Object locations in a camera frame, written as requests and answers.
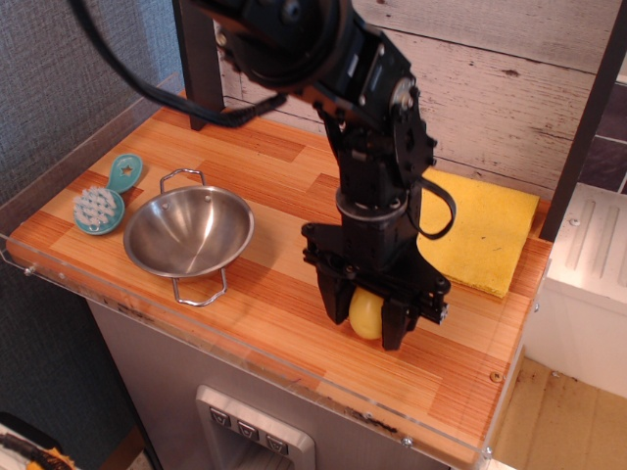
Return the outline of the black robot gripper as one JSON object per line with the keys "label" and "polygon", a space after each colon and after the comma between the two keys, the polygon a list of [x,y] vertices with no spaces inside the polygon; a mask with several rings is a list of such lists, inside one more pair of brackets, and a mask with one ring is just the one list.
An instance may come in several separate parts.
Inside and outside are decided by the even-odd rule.
{"label": "black robot gripper", "polygon": [[448,313],[451,282],[417,247],[422,198],[403,195],[386,207],[361,206],[336,197],[339,225],[307,223],[305,261],[315,267],[330,320],[342,324],[360,287],[384,300],[382,347],[397,351],[417,320],[441,323]]}

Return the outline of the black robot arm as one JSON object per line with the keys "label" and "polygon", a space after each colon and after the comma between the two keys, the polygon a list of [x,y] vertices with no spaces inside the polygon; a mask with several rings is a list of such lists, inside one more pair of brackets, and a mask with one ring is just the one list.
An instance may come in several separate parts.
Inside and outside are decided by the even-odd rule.
{"label": "black robot arm", "polygon": [[262,87],[310,104],[339,167],[337,225],[309,223],[305,260],[328,317],[344,322],[357,290],[379,297],[381,341],[397,350],[420,318],[441,322],[451,284],[421,255],[422,195],[435,141],[410,61],[348,1],[202,1],[225,57]]}

